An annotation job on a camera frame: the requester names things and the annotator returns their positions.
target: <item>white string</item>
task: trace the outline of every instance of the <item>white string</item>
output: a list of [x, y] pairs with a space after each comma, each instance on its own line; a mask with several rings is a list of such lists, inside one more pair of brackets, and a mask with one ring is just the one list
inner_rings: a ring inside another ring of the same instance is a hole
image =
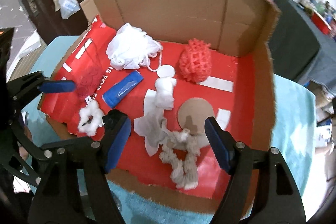
[[150, 64], [150, 60], [149, 60], [149, 57], [146, 56], [146, 63], [147, 63], [147, 68], [152, 71], [152, 72], [156, 72], [158, 71], [158, 69], [161, 67], [162, 65], [162, 50], [160, 51], [160, 55], [159, 55], [159, 66], [157, 67], [157, 69], [152, 69], [149, 64]]

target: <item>brown cardboard disc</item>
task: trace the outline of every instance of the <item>brown cardboard disc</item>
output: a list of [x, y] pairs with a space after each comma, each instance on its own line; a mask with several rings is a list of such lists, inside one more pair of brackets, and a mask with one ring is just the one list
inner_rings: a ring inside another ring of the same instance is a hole
[[177, 113], [177, 120], [182, 129], [188, 128], [190, 134], [205, 134], [204, 122], [206, 118], [215, 116], [211, 104], [202, 98], [186, 100]]

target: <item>white stripe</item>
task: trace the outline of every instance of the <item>white stripe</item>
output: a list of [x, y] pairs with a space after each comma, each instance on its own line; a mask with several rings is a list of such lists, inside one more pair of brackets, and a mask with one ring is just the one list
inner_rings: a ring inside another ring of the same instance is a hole
[[230, 116], [231, 116], [231, 111], [218, 108], [216, 121], [222, 130], [225, 130], [227, 125], [229, 124]]
[[86, 34], [83, 36], [82, 40], [78, 43], [77, 47], [72, 51], [72, 53], [78, 48], [78, 46], [82, 43], [82, 41], [85, 39], [89, 31], [91, 31], [91, 28], [86, 32]]
[[198, 84], [208, 86], [209, 88], [233, 92], [233, 82], [212, 76], [209, 76], [205, 81], [199, 82]]
[[83, 55], [83, 53], [85, 52], [85, 49], [87, 49], [87, 47], [91, 44], [92, 39], [88, 39], [87, 42], [85, 42], [84, 46], [79, 50], [79, 52], [76, 54], [75, 58], [76, 59], [80, 59], [81, 56]]
[[67, 70], [67, 72], [71, 72], [72, 68], [70, 68], [66, 63], [63, 63], [63, 68]]

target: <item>cardboard flap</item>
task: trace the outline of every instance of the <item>cardboard flap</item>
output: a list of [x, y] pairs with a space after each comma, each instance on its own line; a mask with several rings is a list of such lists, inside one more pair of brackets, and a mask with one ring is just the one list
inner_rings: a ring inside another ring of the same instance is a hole
[[156, 40], [202, 39], [233, 56], [251, 52], [260, 36], [267, 0], [94, 0], [102, 20], [119, 29], [130, 23]]
[[265, 15], [265, 24], [253, 51], [255, 66], [255, 107], [251, 144], [253, 149], [268, 150], [270, 132], [275, 124], [273, 66], [267, 42], [275, 29], [279, 15], [278, 8], [272, 4]]
[[98, 9], [93, 0], [83, 0], [80, 5], [90, 25], [96, 15], [99, 15]]

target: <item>plastic bag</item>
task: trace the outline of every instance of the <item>plastic bag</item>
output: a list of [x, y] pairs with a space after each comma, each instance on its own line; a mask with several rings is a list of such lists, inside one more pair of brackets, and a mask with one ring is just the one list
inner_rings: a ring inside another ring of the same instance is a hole
[[80, 6], [77, 0], [59, 0], [61, 6], [62, 19], [68, 19], [75, 12], [80, 10]]

